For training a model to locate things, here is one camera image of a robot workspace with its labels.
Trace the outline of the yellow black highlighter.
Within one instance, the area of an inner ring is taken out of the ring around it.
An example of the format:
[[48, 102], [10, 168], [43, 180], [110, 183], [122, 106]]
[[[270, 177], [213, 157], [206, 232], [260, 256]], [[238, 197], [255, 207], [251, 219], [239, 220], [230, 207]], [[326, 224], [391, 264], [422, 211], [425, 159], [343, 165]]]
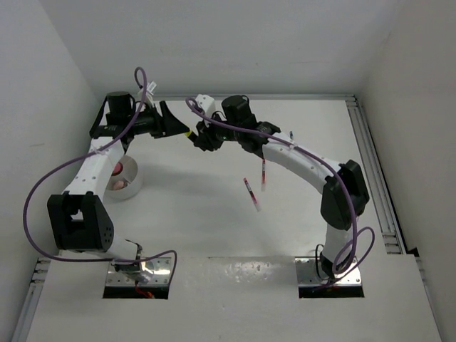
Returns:
[[192, 131], [187, 132], [187, 133], [185, 134], [185, 136], [186, 136], [187, 138], [189, 138], [191, 141], [197, 139], [197, 135], [196, 135], [194, 132], [192, 132]]

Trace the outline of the red refill pen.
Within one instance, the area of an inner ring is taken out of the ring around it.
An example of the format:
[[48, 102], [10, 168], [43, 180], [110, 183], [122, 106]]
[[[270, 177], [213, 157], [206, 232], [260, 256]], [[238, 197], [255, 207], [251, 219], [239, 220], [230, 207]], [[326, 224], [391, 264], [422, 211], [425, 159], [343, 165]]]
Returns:
[[266, 160], [263, 159], [261, 162], [261, 191], [266, 191]]
[[246, 186], [246, 189], [247, 189], [247, 191], [248, 191], [248, 193], [249, 193], [249, 196], [251, 197], [252, 202], [253, 202], [253, 204], [254, 204], [254, 206], [255, 206], [255, 208], [256, 208], [256, 211], [260, 212], [260, 211], [261, 211], [261, 207], [260, 207], [260, 205], [259, 205], [259, 202], [258, 202], [257, 197], [255, 196], [255, 194], [254, 194], [254, 192], [253, 192], [253, 190], [252, 190], [252, 188], [251, 188], [251, 185], [249, 184], [248, 179], [247, 179], [247, 178], [244, 178], [243, 181], [244, 181], [244, 184], [245, 184], [245, 186]]

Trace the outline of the pink white stapler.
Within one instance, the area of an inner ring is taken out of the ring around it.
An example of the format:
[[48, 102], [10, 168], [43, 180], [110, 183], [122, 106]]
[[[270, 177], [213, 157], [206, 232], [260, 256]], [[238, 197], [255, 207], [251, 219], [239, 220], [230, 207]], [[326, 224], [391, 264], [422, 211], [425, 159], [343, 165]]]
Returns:
[[113, 183], [112, 190], [119, 191], [121, 189], [126, 188], [129, 185], [129, 182], [126, 180], [118, 180], [117, 182]]

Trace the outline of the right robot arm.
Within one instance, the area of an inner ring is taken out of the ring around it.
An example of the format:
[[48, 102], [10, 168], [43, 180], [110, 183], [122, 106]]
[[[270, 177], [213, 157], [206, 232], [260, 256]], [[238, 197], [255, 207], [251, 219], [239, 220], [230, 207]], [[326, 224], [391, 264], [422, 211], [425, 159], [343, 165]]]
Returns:
[[299, 176], [321, 195], [320, 213], [327, 224], [321, 268], [329, 279], [347, 272], [356, 256], [357, 219], [370, 200], [361, 166], [353, 160], [336, 162], [304, 149], [278, 126], [257, 120], [245, 95], [225, 98], [221, 113], [208, 95], [188, 98], [186, 104], [201, 117], [195, 142], [198, 148], [215, 151], [222, 143], [235, 141], [244, 151]]

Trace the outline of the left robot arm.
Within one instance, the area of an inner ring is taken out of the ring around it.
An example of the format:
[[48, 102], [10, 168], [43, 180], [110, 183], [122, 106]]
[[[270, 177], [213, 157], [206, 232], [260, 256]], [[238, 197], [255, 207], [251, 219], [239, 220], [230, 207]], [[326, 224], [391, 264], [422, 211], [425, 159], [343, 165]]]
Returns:
[[139, 169], [126, 154], [136, 136], [160, 139], [189, 131], [164, 101], [155, 105], [149, 96], [140, 101], [128, 92], [107, 94], [89, 131], [88, 156], [64, 191], [47, 201], [58, 249], [106, 259], [126, 274], [142, 272], [147, 264], [142, 247], [115, 233], [103, 198], [118, 182], [127, 197], [139, 191]]

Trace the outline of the pink cap in container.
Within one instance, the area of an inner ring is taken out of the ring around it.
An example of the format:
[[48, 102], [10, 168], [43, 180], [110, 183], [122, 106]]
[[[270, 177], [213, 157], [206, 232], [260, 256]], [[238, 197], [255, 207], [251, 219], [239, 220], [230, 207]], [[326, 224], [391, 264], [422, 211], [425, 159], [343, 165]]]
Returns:
[[123, 165], [120, 162], [118, 162], [113, 169], [112, 176], [119, 175], [122, 171]]

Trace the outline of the white round divided container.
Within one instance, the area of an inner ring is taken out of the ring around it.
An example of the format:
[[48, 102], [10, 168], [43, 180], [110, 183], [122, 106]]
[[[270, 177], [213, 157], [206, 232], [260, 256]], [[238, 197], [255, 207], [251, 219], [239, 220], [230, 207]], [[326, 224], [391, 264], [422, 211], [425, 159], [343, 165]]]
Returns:
[[[119, 162], [123, 165], [123, 171], [116, 176], [112, 176], [111, 174], [105, 189], [105, 194], [115, 200], [127, 200], [134, 197], [143, 185], [142, 169], [137, 164], [136, 160], [128, 155], [121, 157]], [[119, 191], [113, 191], [113, 183], [118, 180], [126, 180], [129, 182], [129, 185]]]

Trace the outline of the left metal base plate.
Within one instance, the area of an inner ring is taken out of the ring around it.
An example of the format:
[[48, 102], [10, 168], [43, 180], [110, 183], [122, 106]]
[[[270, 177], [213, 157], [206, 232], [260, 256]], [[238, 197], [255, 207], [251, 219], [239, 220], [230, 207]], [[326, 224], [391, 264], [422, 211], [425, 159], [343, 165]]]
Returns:
[[160, 257], [140, 264], [110, 264], [103, 298], [167, 300], [171, 273], [170, 257]]

